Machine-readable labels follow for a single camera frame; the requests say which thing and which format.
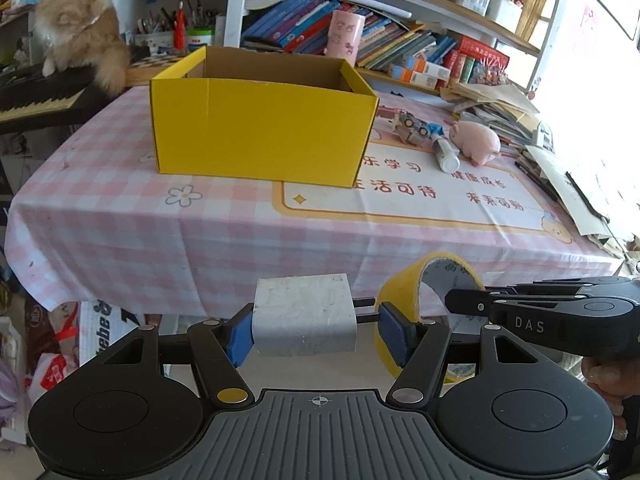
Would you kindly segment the white green jar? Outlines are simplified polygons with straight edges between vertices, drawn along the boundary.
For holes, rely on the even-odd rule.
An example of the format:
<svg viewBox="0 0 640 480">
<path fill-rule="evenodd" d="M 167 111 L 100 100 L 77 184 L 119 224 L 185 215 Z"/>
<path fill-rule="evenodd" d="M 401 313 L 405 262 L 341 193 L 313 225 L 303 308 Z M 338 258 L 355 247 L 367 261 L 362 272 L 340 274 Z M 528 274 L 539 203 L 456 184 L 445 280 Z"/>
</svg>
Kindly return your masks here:
<svg viewBox="0 0 640 480">
<path fill-rule="evenodd" d="M 211 47 L 215 43 L 215 33 L 210 27 L 190 28 L 186 31 L 186 50 L 193 52 L 202 47 Z"/>
</svg>

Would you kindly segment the pink cylinder cup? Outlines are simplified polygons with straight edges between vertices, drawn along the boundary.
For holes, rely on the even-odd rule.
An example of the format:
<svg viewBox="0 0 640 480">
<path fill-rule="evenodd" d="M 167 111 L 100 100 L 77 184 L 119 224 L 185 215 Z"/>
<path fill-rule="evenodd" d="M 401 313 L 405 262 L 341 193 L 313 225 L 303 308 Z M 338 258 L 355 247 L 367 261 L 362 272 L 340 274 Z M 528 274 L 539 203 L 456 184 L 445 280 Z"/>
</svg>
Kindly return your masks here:
<svg viewBox="0 0 640 480">
<path fill-rule="evenodd" d="M 356 64 L 359 44 L 366 24 L 363 15 L 335 10 L 332 13 L 324 55 Z"/>
</svg>

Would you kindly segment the row of books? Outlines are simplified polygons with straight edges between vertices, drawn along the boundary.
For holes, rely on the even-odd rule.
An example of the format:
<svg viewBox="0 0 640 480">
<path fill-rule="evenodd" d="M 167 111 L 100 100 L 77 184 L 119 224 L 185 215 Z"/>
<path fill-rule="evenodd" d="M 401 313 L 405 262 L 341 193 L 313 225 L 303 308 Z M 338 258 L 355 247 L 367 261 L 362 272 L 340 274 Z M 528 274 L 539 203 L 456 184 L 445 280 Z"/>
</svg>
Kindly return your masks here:
<svg viewBox="0 0 640 480">
<path fill-rule="evenodd" d="M 341 0 L 281 0 L 255 11 L 241 46 L 273 52 L 349 58 L 359 68 L 389 72 L 442 65 L 458 40 L 446 32 Z"/>
</svg>

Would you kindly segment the orange white box lower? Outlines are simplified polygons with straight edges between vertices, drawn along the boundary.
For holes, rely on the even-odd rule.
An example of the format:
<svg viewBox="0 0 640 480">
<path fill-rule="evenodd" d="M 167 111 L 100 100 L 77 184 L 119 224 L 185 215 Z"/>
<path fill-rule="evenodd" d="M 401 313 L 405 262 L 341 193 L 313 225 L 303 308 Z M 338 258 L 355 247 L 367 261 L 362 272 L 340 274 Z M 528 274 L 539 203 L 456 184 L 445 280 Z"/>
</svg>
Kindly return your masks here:
<svg viewBox="0 0 640 480">
<path fill-rule="evenodd" d="M 414 84 L 426 90 L 435 90 L 438 84 L 438 79 L 432 75 L 420 73 L 416 70 L 408 70 L 408 68 L 398 65 L 388 66 L 387 75 L 395 80 Z"/>
</svg>

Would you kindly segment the stack of papers and books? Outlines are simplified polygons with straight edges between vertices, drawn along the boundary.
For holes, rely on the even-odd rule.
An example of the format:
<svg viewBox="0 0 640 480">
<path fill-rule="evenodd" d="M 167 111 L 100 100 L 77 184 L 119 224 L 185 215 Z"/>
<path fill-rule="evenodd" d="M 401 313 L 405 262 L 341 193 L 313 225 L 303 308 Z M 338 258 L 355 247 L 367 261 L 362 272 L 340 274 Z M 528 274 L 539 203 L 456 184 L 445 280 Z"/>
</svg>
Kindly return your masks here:
<svg viewBox="0 0 640 480">
<path fill-rule="evenodd" d="M 497 133 L 503 153 L 515 154 L 533 145 L 554 151 L 553 134 L 532 102 L 514 84 L 486 86 L 453 82 L 439 90 L 457 120 L 477 122 Z"/>
</svg>

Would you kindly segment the white power adapter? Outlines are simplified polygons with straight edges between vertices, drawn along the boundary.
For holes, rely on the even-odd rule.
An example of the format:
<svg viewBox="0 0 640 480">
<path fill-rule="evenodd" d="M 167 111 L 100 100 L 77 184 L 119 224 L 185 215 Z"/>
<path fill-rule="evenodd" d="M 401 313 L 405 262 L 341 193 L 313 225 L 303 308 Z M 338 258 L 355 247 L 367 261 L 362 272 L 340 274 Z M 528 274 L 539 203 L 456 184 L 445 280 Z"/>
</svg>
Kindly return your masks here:
<svg viewBox="0 0 640 480">
<path fill-rule="evenodd" d="M 357 317 L 347 275 L 261 278 L 252 337 L 259 354 L 274 358 L 354 352 Z"/>
</svg>

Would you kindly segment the grey toy car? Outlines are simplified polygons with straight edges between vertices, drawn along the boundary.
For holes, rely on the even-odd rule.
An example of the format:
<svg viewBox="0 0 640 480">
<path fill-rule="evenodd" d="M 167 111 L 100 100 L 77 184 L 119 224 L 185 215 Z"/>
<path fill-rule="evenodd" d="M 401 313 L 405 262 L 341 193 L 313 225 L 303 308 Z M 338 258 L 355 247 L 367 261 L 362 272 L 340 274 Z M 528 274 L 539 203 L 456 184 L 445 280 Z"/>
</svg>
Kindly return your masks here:
<svg viewBox="0 0 640 480">
<path fill-rule="evenodd" d="M 422 122 L 413 116 L 413 114 L 401 110 L 394 119 L 394 133 L 396 133 L 402 142 L 414 146 L 420 146 L 430 140 L 430 132 L 427 123 Z"/>
</svg>

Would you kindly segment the black keyboard piano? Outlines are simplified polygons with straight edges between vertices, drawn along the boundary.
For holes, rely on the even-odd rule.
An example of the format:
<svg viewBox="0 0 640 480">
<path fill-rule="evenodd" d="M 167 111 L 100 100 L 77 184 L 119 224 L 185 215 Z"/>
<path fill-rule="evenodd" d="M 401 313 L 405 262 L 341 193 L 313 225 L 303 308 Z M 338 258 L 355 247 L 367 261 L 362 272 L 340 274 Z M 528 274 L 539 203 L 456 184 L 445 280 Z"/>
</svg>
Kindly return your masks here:
<svg viewBox="0 0 640 480">
<path fill-rule="evenodd" d="M 43 76 L 42 64 L 1 76 L 2 134 L 82 125 L 112 102 L 94 82 L 91 67 Z"/>
</svg>

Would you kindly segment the white spray bottle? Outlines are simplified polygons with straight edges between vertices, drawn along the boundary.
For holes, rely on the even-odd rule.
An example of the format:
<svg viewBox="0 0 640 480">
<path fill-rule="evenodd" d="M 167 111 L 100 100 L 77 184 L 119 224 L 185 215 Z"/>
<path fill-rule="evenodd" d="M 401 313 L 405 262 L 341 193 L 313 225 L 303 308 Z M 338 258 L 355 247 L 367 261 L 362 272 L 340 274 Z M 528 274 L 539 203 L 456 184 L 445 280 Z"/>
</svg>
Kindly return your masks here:
<svg viewBox="0 0 640 480">
<path fill-rule="evenodd" d="M 459 157 L 446 136 L 436 136 L 432 141 L 432 149 L 438 166 L 443 172 L 453 174 L 459 170 Z"/>
</svg>

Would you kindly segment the yellow tape roll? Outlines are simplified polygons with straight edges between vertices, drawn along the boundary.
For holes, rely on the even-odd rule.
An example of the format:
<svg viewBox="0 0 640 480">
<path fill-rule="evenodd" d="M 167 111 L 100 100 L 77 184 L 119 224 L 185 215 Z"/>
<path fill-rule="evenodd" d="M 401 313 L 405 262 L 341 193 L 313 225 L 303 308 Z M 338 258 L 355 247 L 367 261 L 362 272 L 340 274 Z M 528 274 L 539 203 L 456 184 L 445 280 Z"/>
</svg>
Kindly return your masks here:
<svg viewBox="0 0 640 480">
<path fill-rule="evenodd" d="M 454 289 L 486 290 L 480 274 L 461 257 L 450 252 L 432 252 L 389 278 L 376 297 L 375 311 L 380 317 L 374 329 L 374 341 L 378 357 L 393 378 L 399 377 L 416 345 L 411 339 L 412 335 L 405 335 L 406 331 L 397 316 L 390 314 L 383 304 L 391 304 L 404 316 L 410 330 L 414 329 L 414 324 L 434 318 L 436 322 L 442 322 L 454 332 L 457 331 L 454 321 L 449 321 L 449 308 L 446 308 L 445 314 L 428 314 L 425 318 L 421 315 L 422 286 L 429 289 L 441 304 L 445 303 L 448 292 Z"/>
</svg>

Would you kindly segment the red thick dictionary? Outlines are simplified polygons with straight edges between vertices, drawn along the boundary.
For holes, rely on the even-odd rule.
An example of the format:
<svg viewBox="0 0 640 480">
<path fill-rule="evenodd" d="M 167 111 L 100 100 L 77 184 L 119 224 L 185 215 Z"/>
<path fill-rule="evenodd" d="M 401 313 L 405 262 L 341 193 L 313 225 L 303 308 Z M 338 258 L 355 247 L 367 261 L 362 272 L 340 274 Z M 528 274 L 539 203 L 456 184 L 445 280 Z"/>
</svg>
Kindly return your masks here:
<svg viewBox="0 0 640 480">
<path fill-rule="evenodd" d="M 490 66 L 497 66 L 503 70 L 509 65 L 510 58 L 507 55 L 469 36 L 462 35 L 458 39 L 458 50 L 468 58 Z"/>
</svg>

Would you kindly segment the orange white box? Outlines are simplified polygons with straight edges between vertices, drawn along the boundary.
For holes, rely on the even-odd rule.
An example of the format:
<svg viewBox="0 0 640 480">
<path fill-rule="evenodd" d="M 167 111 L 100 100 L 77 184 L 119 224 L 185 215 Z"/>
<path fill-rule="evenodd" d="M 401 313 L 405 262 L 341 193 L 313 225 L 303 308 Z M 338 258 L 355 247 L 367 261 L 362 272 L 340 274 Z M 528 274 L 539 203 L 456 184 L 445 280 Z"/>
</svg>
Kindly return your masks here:
<svg viewBox="0 0 640 480">
<path fill-rule="evenodd" d="M 404 58 L 401 66 L 407 70 L 413 70 L 421 74 L 435 77 L 440 80 L 448 80 L 450 77 L 450 69 L 435 63 L 428 62 L 425 58 Z"/>
<path fill-rule="evenodd" d="M 408 70 L 408 68 L 398 65 L 388 66 L 387 75 L 395 80 L 414 84 L 426 90 L 435 90 L 438 84 L 438 79 L 432 75 L 420 73 L 416 70 Z"/>
</svg>

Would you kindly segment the orange white box upper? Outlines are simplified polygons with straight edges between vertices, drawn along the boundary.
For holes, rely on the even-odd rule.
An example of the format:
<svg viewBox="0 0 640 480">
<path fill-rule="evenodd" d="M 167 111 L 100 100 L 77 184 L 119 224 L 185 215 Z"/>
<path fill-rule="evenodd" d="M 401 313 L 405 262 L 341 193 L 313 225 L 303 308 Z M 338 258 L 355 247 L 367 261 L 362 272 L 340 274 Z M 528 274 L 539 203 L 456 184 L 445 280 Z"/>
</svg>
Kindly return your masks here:
<svg viewBox="0 0 640 480">
<path fill-rule="evenodd" d="M 413 70 L 421 74 L 435 77 L 440 80 L 448 80 L 450 77 L 450 69 L 435 63 L 428 62 L 425 58 L 404 58 L 401 66 L 407 70 Z"/>
</svg>

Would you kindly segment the yellow cardboard box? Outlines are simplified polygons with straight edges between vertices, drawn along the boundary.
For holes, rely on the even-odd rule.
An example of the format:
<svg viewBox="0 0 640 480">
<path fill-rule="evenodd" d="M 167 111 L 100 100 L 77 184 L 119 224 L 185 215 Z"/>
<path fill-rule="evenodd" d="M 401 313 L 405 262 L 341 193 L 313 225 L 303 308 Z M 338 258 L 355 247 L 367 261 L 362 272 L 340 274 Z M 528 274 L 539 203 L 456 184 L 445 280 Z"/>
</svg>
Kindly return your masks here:
<svg viewBox="0 0 640 480">
<path fill-rule="evenodd" d="M 349 188 L 378 95 L 345 60 L 205 47 L 150 81 L 162 174 Z"/>
</svg>

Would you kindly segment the pink pig plush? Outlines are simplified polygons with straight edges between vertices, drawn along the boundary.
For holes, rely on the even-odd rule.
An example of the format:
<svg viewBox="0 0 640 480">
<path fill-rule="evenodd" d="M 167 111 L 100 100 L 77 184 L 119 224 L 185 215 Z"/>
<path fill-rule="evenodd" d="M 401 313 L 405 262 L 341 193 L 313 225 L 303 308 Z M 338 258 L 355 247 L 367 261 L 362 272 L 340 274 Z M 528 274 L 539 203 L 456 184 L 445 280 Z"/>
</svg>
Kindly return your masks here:
<svg viewBox="0 0 640 480">
<path fill-rule="evenodd" d="M 449 129 L 449 140 L 475 166 L 485 166 L 500 156 L 498 134 L 478 122 L 455 122 Z"/>
</svg>

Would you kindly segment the pink checkered tablecloth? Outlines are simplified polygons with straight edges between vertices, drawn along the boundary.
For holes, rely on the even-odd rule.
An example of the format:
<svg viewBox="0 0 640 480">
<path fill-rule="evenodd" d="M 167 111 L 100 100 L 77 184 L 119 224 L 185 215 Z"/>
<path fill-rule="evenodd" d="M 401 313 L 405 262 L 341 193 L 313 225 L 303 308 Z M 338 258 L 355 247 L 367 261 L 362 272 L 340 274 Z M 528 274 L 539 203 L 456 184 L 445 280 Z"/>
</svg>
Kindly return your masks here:
<svg viewBox="0 0 640 480">
<path fill-rule="evenodd" d="M 617 263 L 498 159 L 443 172 L 379 120 L 352 188 L 190 176 L 156 168 L 149 92 L 76 131 L 12 200 L 4 254 L 47 309 L 229 316 L 261 278 L 344 273 L 373 296 L 431 252 L 488 285 L 610 275 Z"/>
</svg>

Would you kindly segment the fluffy orange cat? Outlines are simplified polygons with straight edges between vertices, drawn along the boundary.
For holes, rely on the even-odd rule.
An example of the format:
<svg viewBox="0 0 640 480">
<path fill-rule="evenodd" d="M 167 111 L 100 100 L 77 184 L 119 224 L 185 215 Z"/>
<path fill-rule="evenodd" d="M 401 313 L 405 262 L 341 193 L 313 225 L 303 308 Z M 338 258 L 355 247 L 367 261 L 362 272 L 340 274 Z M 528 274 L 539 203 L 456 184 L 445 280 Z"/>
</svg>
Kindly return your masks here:
<svg viewBox="0 0 640 480">
<path fill-rule="evenodd" d="M 112 0 L 40 0 L 35 34 L 44 49 L 43 76 L 90 66 L 104 94 L 116 98 L 124 91 L 130 51 Z"/>
</svg>

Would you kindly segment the wooden chessboard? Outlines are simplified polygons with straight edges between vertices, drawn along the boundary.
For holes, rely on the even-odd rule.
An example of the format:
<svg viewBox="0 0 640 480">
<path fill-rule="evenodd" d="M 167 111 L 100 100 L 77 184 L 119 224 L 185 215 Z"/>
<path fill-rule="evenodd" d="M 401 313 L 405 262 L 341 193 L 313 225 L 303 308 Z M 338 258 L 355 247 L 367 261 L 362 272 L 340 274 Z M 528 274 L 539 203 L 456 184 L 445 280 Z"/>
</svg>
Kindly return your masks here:
<svg viewBox="0 0 640 480">
<path fill-rule="evenodd" d="M 157 74 L 183 59 L 183 55 L 155 55 L 132 63 L 127 70 L 126 87 L 146 86 Z"/>
</svg>

